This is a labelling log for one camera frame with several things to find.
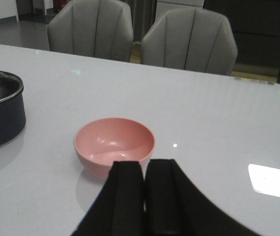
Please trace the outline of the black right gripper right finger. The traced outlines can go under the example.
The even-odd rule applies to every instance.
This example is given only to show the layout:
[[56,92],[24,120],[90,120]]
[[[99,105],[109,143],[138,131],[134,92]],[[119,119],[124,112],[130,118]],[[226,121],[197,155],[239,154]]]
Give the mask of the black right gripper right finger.
[[150,160],[145,206],[150,236],[256,235],[202,194],[173,159]]

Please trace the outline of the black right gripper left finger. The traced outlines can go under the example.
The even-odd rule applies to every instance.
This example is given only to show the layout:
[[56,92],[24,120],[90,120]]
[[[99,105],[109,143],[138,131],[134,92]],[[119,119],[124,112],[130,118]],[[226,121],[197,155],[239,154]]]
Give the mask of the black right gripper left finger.
[[144,180],[139,162],[114,162],[73,236],[142,236]]

